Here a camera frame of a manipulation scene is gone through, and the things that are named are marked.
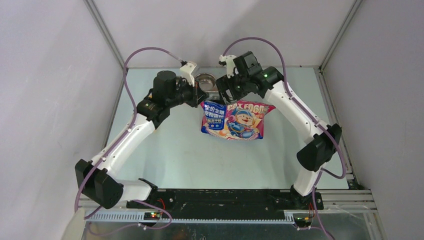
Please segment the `aluminium corner post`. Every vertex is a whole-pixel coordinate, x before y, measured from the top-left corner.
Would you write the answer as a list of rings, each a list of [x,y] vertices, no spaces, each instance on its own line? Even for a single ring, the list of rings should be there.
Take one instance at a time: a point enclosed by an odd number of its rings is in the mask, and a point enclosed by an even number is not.
[[[110,51],[112,52],[113,57],[115,58],[116,62],[120,66],[121,72],[124,71],[124,58],[121,54],[121,51],[118,48],[118,45],[116,44],[116,41],[114,40],[112,33],[110,32],[106,21],[104,20],[95,0],[83,0],[84,4],[86,5],[86,8],[88,9],[90,15],[92,16],[94,23],[96,24],[97,28],[99,29],[101,35],[103,36],[107,46],[109,47]]]
[[[334,52],[336,51],[339,43],[341,42],[342,38],[344,37],[346,31],[348,30],[352,20],[356,16],[359,8],[361,7],[363,0],[354,0],[353,4],[351,5],[349,11],[347,12],[345,18],[343,19],[333,41],[330,44],[330,47],[326,51],[323,60],[321,61],[321,64],[319,65],[319,69],[323,71],[328,63],[330,62]]]

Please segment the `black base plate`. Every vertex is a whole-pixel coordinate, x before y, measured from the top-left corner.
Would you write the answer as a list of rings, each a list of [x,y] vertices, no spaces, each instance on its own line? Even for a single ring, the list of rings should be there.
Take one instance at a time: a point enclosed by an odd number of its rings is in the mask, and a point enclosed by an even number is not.
[[[277,217],[289,210],[324,209],[319,192],[300,196],[280,189],[158,189],[146,202],[171,217]]]

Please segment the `pink double pet feeder base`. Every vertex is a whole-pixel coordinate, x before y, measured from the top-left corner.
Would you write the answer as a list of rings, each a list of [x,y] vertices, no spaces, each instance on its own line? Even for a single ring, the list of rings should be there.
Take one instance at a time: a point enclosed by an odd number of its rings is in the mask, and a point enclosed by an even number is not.
[[[218,90],[207,90],[199,88],[197,91],[197,100],[199,103],[203,101],[220,101],[221,95]]]

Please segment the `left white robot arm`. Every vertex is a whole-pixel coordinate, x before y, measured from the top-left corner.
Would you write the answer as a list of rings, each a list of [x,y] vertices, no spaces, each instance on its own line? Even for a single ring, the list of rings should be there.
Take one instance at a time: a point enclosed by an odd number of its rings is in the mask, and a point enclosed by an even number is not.
[[[76,209],[81,195],[105,209],[121,201],[136,200],[145,208],[156,206],[158,194],[152,184],[146,180],[119,180],[118,173],[139,144],[169,117],[172,108],[183,104],[195,108],[208,97],[192,70],[181,67],[179,71],[180,75],[170,70],[158,72],[147,95],[133,104],[133,115],[119,135],[91,160],[76,163]]]

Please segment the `aluminium corner post left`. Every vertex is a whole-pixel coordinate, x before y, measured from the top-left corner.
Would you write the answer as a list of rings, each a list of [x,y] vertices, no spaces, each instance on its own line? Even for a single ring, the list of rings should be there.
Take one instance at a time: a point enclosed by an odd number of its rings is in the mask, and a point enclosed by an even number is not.
[[[88,9],[90,15],[92,16],[94,23],[96,24],[97,28],[99,29],[101,35],[103,36],[107,46],[109,47],[110,51],[112,52],[113,57],[115,58],[116,62],[120,66],[121,72],[124,71],[124,58],[121,54],[121,51],[118,48],[118,45],[116,44],[116,41],[114,40],[112,33],[110,32],[106,21],[104,20],[95,0],[83,0],[84,4],[86,5],[86,8]]]

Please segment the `aluminium corner post right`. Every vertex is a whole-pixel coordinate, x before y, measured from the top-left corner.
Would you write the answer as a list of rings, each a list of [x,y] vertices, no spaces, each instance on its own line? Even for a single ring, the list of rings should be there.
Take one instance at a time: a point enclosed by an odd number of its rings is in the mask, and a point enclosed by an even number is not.
[[[349,11],[347,12],[345,18],[343,19],[333,41],[330,44],[330,47],[326,51],[323,60],[321,61],[321,64],[319,65],[319,69],[323,71],[328,63],[330,62],[334,52],[336,51],[339,43],[341,42],[342,38],[344,37],[346,31],[348,30],[352,20],[356,16],[359,8],[361,7],[363,0],[354,0],[353,4],[351,5]]]

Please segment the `left steel bowl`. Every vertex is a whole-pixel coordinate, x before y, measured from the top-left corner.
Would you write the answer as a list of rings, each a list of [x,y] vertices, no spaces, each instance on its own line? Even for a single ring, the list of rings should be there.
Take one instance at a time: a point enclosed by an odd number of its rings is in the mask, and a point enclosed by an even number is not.
[[[216,78],[210,73],[199,73],[195,76],[195,80],[204,92],[216,92],[218,90]]]

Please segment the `colourful cat food bag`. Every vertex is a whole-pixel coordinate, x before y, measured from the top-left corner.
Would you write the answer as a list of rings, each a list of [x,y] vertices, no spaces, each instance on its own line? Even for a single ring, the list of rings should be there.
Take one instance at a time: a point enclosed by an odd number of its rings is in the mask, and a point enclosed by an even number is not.
[[[276,107],[271,104],[239,100],[224,105],[212,101],[201,104],[201,132],[226,140],[252,141],[264,137],[264,118]]]

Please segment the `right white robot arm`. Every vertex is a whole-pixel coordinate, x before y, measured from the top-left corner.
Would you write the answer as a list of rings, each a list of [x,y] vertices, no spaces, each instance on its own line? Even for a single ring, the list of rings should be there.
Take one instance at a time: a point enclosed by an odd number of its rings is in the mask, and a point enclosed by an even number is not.
[[[256,94],[276,107],[301,136],[305,146],[296,154],[301,169],[292,185],[295,192],[290,201],[295,208],[304,209],[311,202],[310,193],[320,172],[337,152],[341,127],[317,117],[294,93],[285,74],[273,66],[263,68],[251,51],[240,56],[221,55],[218,63],[226,69],[216,81],[225,104]]]

